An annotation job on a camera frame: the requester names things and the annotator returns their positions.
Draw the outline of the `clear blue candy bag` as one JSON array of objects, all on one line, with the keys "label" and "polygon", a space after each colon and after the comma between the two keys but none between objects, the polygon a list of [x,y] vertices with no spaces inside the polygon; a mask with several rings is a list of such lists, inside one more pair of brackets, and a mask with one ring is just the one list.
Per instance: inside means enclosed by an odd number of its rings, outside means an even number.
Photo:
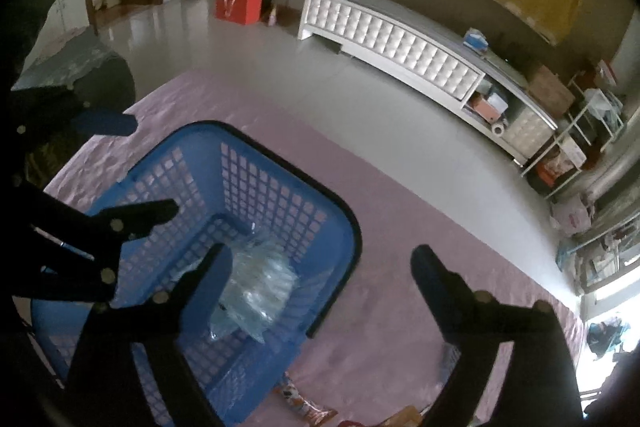
[{"label": "clear blue candy bag", "polygon": [[283,244],[265,230],[239,237],[231,252],[231,275],[209,317],[209,337],[218,341],[240,332],[264,343],[297,287],[298,275]]}]

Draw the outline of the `orange long snack bar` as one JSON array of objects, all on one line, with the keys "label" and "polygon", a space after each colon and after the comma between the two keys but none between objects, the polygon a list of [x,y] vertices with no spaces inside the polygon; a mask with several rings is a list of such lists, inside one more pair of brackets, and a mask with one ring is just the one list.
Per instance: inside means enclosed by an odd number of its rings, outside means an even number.
[{"label": "orange long snack bar", "polygon": [[306,398],[297,388],[288,373],[283,373],[274,386],[274,391],[284,400],[288,408],[308,426],[323,426],[337,415],[332,407],[325,407]]}]

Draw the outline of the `red orange snack packet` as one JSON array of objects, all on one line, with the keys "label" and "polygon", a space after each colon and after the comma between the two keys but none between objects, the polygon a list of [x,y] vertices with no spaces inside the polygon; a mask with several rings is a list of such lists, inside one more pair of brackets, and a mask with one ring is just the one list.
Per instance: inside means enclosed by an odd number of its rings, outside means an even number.
[{"label": "red orange snack packet", "polygon": [[364,425],[359,421],[341,421],[338,427],[420,427],[422,421],[421,412],[413,405],[408,405],[374,425]]}]

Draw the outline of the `dark covered sofa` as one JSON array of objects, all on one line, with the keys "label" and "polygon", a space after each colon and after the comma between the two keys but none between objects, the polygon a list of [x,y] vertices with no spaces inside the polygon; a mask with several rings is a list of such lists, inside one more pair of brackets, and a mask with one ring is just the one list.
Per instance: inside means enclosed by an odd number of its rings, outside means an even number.
[{"label": "dark covered sofa", "polygon": [[91,29],[52,42],[18,78],[13,90],[65,87],[91,107],[122,112],[136,101],[134,77],[126,60]]}]

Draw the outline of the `pink quilted tablecloth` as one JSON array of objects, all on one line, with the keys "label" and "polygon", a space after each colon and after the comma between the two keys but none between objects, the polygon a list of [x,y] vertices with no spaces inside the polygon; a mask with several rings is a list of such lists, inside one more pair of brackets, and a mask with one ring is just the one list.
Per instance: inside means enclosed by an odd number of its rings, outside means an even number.
[{"label": "pink quilted tablecloth", "polygon": [[283,373],[344,418],[377,423],[432,402],[442,335],[410,272],[431,246],[446,267],[502,303],[549,294],[460,225],[260,95],[186,72],[131,107],[138,129],[96,136],[48,192],[81,211],[171,198],[180,211],[122,252],[114,303],[171,286],[214,244],[270,229],[299,275],[264,340],[184,336],[192,371],[230,426],[296,426],[274,392]]}]

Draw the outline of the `blue plastic basket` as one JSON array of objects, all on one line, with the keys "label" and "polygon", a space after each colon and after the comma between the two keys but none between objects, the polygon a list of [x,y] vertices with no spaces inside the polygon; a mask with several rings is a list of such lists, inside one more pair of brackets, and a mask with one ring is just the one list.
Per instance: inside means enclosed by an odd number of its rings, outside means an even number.
[{"label": "blue plastic basket", "polygon": [[361,253],[343,199],[219,121],[172,132],[87,212],[49,199],[20,285],[75,426],[236,426]]}]

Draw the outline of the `white pink shopping bag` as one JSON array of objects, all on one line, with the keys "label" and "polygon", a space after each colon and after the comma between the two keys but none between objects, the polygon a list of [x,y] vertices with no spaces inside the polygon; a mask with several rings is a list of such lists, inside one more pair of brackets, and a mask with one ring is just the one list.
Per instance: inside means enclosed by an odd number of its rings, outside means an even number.
[{"label": "white pink shopping bag", "polygon": [[552,204],[551,218],[566,236],[587,232],[592,225],[591,208],[579,194]]}]

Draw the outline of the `silver standing air conditioner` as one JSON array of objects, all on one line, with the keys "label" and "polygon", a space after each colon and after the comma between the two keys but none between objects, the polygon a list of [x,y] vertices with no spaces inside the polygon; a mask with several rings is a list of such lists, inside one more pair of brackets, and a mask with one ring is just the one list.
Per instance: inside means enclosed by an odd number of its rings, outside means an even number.
[{"label": "silver standing air conditioner", "polygon": [[610,145],[590,172],[584,193],[588,202],[597,202],[617,182],[620,182],[639,161],[639,127],[629,126],[615,143]]}]

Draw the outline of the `white roll in cabinet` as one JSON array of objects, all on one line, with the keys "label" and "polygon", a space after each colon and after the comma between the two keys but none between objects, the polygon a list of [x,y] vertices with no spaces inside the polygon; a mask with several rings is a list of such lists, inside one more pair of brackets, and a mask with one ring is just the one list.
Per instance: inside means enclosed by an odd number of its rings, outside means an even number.
[{"label": "white roll in cabinet", "polygon": [[491,132],[495,136],[503,136],[504,132],[506,132],[506,125],[502,121],[495,122],[495,124],[491,125]]}]

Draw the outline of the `white metal shelf rack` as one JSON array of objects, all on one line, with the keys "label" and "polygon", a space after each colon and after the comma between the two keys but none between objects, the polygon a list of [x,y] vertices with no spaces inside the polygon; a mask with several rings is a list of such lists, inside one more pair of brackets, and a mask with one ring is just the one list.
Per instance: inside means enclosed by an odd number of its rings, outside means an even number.
[{"label": "white metal shelf rack", "polygon": [[597,76],[584,77],[578,72],[568,83],[574,103],[522,173],[545,200],[557,198],[578,176],[596,168],[626,127],[623,101],[598,86]]}]

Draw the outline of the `brown cardboard box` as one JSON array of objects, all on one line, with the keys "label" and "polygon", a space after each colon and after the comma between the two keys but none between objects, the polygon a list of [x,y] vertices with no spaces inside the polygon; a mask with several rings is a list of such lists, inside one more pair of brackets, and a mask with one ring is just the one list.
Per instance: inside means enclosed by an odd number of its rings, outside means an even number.
[{"label": "brown cardboard box", "polygon": [[539,65],[528,78],[528,93],[555,119],[575,102],[575,95],[547,66]]}]

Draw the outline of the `white tufted tv cabinet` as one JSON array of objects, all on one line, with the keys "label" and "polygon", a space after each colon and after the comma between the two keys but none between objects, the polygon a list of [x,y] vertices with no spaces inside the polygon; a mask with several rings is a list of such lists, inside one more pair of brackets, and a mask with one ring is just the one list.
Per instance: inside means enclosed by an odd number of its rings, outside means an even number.
[{"label": "white tufted tv cabinet", "polygon": [[[520,166],[558,124],[527,92],[524,77],[495,53],[390,0],[305,0],[297,38],[319,36],[449,110]],[[502,121],[503,136],[491,125]]]}]

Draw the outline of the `blue tissue box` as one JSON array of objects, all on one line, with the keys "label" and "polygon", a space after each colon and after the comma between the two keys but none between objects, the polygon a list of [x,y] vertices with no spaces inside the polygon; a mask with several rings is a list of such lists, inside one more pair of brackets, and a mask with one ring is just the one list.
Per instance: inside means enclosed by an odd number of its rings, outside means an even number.
[{"label": "blue tissue box", "polygon": [[484,54],[489,50],[486,36],[476,28],[469,28],[466,31],[463,44],[478,54]]}]

